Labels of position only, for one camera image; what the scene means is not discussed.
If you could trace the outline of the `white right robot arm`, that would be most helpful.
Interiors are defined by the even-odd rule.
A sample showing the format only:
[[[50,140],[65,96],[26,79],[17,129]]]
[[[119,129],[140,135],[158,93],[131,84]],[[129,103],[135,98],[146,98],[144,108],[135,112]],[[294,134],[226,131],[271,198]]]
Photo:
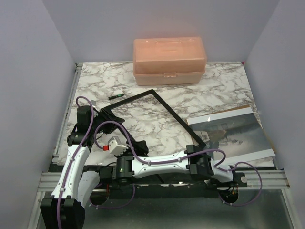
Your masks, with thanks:
[[[226,154],[221,149],[202,149],[195,145],[188,145],[185,151],[164,156],[138,156],[135,146],[127,130],[115,121],[106,121],[98,125],[95,132],[104,131],[105,126],[113,125],[119,128],[127,140],[130,156],[125,156],[119,150],[119,143],[109,142],[109,152],[117,156],[116,169],[113,173],[115,180],[143,179],[159,174],[181,173],[188,174],[191,180],[209,180],[218,188],[245,187],[247,184],[240,179],[242,173],[237,173],[235,167],[223,165]]]

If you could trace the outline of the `rectangular picture frame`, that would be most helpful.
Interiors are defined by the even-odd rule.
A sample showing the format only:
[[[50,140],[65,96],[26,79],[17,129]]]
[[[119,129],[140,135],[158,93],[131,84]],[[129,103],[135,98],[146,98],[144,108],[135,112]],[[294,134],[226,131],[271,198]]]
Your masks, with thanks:
[[[145,140],[152,151],[157,151],[162,141],[166,146],[183,148],[206,144],[186,122],[154,90],[127,95],[101,109],[125,120],[124,127],[134,141]]]

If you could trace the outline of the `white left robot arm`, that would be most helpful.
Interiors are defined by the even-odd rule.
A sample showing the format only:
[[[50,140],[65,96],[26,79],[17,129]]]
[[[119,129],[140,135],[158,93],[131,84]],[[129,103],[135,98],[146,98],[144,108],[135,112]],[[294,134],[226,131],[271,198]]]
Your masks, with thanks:
[[[77,123],[67,137],[68,153],[60,179],[49,198],[41,202],[41,214],[48,229],[81,229],[85,204],[94,188],[112,181],[112,166],[85,166],[96,134],[111,134],[124,119],[110,111],[95,110],[89,105],[77,109]]]

